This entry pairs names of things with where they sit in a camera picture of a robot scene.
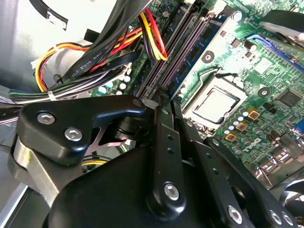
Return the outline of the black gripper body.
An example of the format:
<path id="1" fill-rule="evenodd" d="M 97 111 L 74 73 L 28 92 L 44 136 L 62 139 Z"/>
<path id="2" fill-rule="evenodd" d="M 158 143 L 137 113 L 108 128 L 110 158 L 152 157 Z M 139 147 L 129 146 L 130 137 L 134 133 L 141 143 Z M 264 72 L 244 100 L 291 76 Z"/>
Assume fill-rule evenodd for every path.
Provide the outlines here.
<path id="1" fill-rule="evenodd" d="M 57 195 L 48 228 L 220 228 L 222 222 L 193 166 L 178 161 L 186 194 L 185 210 L 163 221 L 146 203 L 151 153 L 135 149 L 73 180 Z"/>

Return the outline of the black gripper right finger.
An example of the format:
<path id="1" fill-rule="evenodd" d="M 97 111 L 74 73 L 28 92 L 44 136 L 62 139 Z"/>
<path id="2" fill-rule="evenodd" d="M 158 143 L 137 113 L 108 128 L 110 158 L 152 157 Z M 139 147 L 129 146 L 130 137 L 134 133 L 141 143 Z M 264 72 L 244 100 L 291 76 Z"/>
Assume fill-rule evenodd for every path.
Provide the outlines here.
<path id="1" fill-rule="evenodd" d="M 215 137 L 201 139 L 194 124 L 172 103 L 174 128 L 192 158 L 207 191 L 210 222 L 215 228 L 296 228 L 295 218 Z"/>

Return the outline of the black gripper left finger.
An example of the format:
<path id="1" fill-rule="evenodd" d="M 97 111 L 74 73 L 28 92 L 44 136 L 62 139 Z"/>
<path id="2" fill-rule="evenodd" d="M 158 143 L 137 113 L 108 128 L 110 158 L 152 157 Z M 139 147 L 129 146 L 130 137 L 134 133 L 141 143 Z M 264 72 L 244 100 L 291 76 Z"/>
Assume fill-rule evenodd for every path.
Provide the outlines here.
<path id="1" fill-rule="evenodd" d="M 55 166 L 72 168 L 89 150 L 97 149 L 113 121 L 143 118 L 146 113 L 146 106 L 132 95 L 31 103 L 20 110 L 13 153 L 17 163 L 28 171 L 40 155 Z M 181 159 L 179 134 L 173 128 L 169 104 L 158 106 L 154 112 L 152 140 L 149 207 L 161 215 L 179 215 L 186 205 L 181 172 L 165 172 L 170 161 Z"/>

